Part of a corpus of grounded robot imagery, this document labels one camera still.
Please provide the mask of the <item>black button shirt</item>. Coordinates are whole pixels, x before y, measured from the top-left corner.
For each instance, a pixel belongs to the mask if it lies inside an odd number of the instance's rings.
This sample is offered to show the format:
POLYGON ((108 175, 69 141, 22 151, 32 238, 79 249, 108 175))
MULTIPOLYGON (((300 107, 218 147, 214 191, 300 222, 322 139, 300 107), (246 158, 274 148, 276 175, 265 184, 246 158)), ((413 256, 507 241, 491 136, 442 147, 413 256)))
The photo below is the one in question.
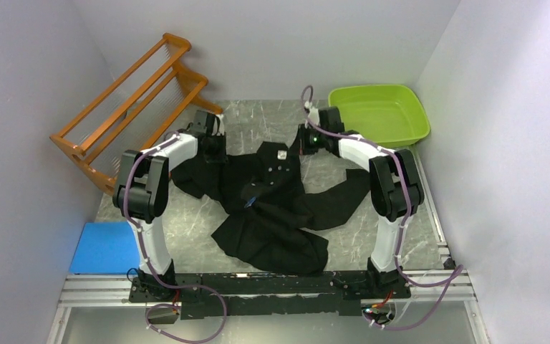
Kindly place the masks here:
POLYGON ((226 163, 192 158, 171 178, 183 192, 223 207, 228 216, 211 236, 226 255, 262 271, 292 275, 324 271, 329 242, 317 232, 346 224, 370 191, 369 173, 354 168, 343 182, 307 193, 298 153, 274 142, 228 156, 226 163), (251 197, 256 201, 245 209, 251 197))

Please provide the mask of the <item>blue round brooch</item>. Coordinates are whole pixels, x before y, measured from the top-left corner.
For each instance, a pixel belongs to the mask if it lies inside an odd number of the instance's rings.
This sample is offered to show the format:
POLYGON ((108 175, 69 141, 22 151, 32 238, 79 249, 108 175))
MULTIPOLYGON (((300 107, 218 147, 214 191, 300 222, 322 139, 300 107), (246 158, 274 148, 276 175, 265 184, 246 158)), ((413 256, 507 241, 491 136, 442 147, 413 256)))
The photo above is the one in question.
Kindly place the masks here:
POLYGON ((247 202, 246 204, 244 205, 244 208, 247 209, 249 207, 251 207, 254 202, 256 201, 256 197, 251 197, 247 202))

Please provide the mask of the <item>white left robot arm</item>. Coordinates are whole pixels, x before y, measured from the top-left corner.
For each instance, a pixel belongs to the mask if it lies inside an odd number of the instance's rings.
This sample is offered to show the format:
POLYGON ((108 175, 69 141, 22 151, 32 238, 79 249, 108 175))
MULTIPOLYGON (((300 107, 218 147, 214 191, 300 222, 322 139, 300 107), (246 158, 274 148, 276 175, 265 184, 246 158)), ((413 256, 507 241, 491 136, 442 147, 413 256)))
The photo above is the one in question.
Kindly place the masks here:
POLYGON ((120 159, 113 205, 134 232, 139 273, 148 292, 160 301, 176 291, 173 258, 165 242, 162 216, 169 199, 170 173, 192 158, 226 162, 226 131, 222 114, 196 111, 191 122, 143 150, 127 150, 120 159))

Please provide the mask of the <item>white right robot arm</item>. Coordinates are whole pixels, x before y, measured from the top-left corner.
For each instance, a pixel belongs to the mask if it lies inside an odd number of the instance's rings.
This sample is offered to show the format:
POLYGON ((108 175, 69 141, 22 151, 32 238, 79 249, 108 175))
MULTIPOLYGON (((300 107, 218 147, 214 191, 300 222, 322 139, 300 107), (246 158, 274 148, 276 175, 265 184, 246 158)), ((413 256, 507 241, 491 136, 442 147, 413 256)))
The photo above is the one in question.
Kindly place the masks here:
POLYGON ((425 194, 413 154, 391 150, 361 134, 347 131, 337 107, 303 104, 306 120, 299 125, 302 153, 325 149, 369 173, 370 196, 377 212, 377 236, 367 264, 365 287, 373 297, 383 297, 401 278, 400 254, 405 231, 425 194))

